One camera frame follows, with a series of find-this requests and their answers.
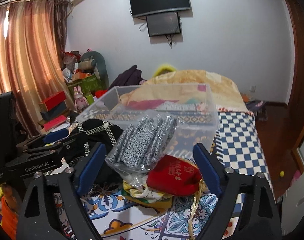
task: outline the metal bolt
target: metal bolt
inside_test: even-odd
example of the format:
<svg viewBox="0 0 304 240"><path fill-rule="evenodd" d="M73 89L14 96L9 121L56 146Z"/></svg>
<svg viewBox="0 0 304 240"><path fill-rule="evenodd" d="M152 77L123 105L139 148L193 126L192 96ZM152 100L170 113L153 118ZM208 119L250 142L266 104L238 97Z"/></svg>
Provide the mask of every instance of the metal bolt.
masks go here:
<svg viewBox="0 0 304 240"><path fill-rule="evenodd" d="M40 171L38 171L38 172L34 173L33 177L34 177L34 178L39 178L39 177L41 177L42 175L43 175L43 173L40 172Z"/></svg>
<svg viewBox="0 0 304 240"><path fill-rule="evenodd" d="M64 170L66 173L71 173L74 171L73 167L66 167L66 169Z"/></svg>
<svg viewBox="0 0 304 240"><path fill-rule="evenodd" d="M261 179L265 178L264 174L261 171L257 172L256 176L258 176Z"/></svg>
<svg viewBox="0 0 304 240"><path fill-rule="evenodd" d="M224 170L225 170L226 173L233 173L234 172L234 169L231 168L231 167L226 167Z"/></svg>

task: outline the power outlet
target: power outlet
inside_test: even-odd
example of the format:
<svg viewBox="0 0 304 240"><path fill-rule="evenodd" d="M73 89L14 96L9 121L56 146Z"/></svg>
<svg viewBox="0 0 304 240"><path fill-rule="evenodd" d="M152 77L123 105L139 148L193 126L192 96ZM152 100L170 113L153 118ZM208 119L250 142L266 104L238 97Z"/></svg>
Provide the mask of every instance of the power outlet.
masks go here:
<svg viewBox="0 0 304 240"><path fill-rule="evenodd" d="M251 87L250 87L250 92L251 92L251 93L254 93L254 92L255 92L255 86L251 86Z"/></svg>

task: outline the patterned tablecloth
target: patterned tablecloth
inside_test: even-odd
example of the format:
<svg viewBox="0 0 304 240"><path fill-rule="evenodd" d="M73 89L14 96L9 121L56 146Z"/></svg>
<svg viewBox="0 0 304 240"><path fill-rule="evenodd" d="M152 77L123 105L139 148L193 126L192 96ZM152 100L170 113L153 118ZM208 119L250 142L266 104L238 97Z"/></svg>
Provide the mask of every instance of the patterned tablecloth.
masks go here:
<svg viewBox="0 0 304 240"><path fill-rule="evenodd" d="M270 174L260 146L254 117L239 112L220 112L220 129L214 139L212 154L216 154L221 163L231 166L242 174L254 175L261 171L272 187ZM192 134L198 141L198 134ZM180 147L183 140L177 140ZM193 196L174 197L170 209L148 208L125 199L121 195L121 185L102 185L95 197L87 195L81 198L92 223L103 238L117 240L174 240L188 239L188 220L193 203ZM55 201L60 213L60 220L66 234L74 237L68 223L59 194ZM225 231L225 237L235 229L243 205L244 196L239 194L235 209ZM211 215L217 198L205 192L200 200L193 220L195 236L201 231Z"/></svg>

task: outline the bed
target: bed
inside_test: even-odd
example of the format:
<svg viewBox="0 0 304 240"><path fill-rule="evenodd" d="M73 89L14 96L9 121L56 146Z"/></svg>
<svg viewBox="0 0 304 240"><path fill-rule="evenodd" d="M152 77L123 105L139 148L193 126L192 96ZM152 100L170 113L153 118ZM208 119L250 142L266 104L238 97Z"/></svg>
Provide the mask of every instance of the bed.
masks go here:
<svg viewBox="0 0 304 240"><path fill-rule="evenodd" d="M223 165L230 166L239 173L254 175L258 171L263 172L272 188L268 167L255 128L254 116L247 111L233 81L216 73L185 70L155 77L146 84L189 82L210 84L213 93L220 127L216 131L212 144L212 154L216 154ZM123 100L128 100L129 97L133 99L133 94L123 95ZM86 118L105 119L107 116L108 112L104 110L91 110L87 112ZM198 135L198 131L182 136L185 138L191 136L196 143L202 141L202 136ZM181 143L180 138L174 141L176 147L180 147ZM106 184L98 188L97 196L85 195L81 198L85 210L103 238L189 239L188 219L193 196L174 197L171 208L156 209L127 200L121 195L121 190L122 185ZM59 194L55 195L55 201L65 233L69 237L74 237ZM244 196L239 194L224 238L233 233L243 201ZM216 203L215 195L209 192L203 193L193 220L194 236L197 236L206 224Z"/></svg>

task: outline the clear storage bin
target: clear storage bin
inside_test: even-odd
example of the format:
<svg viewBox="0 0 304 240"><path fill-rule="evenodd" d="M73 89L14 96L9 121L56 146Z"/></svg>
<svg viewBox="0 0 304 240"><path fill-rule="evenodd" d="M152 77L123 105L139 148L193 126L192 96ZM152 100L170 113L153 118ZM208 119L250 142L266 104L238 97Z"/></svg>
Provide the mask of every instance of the clear storage bin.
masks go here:
<svg viewBox="0 0 304 240"><path fill-rule="evenodd" d="M126 129L150 109L176 115L183 122L168 144L167 154L191 158L198 142L210 150L220 123L211 88L203 83L114 87L76 119L98 118Z"/></svg>

